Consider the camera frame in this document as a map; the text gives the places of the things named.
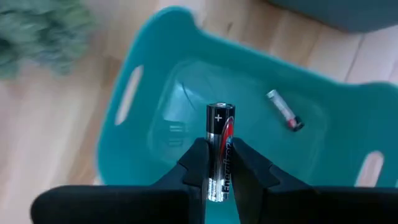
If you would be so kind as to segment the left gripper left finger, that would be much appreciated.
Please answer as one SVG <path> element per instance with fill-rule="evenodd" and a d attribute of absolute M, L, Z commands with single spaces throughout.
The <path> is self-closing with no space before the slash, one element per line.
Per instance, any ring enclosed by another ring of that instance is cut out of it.
<path fill-rule="evenodd" d="M 30 206 L 33 224 L 204 224 L 209 147 L 194 141 L 152 185 L 63 185 Z"/>

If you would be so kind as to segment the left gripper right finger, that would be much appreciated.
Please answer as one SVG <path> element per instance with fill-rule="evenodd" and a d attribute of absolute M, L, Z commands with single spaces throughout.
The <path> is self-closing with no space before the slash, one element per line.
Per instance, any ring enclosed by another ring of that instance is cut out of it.
<path fill-rule="evenodd" d="M 231 174 L 241 224 L 398 224 L 398 189 L 312 186 L 242 139 Z"/>

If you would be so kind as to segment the light teal plastic bin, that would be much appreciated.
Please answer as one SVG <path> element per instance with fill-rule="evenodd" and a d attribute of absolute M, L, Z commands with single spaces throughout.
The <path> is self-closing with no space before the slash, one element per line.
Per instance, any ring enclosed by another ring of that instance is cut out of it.
<path fill-rule="evenodd" d="M 302 129 L 289 129 L 271 90 Z M 104 185 L 157 182 L 206 140 L 206 106 L 219 102 L 235 106 L 233 141 L 308 185 L 398 189 L 398 86 L 322 77 L 207 34 L 182 7 L 154 14 L 121 68 L 98 142 Z M 205 223 L 241 224 L 232 175 L 223 202 L 206 183 Z"/>

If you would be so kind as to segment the dark teal plastic bin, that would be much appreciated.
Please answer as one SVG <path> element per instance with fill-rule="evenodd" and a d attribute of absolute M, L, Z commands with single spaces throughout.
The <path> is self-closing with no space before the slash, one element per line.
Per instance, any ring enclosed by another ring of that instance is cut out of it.
<path fill-rule="evenodd" d="M 372 32 L 398 25 L 398 0 L 268 0 L 347 32 Z"/>

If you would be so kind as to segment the artificial green potted plant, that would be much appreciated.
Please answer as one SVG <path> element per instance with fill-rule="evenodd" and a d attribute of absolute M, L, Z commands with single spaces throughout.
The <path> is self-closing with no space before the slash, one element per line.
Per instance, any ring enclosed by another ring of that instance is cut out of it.
<path fill-rule="evenodd" d="M 24 60 L 70 73 L 94 24 L 82 0 L 0 0 L 0 78 L 15 77 Z"/>

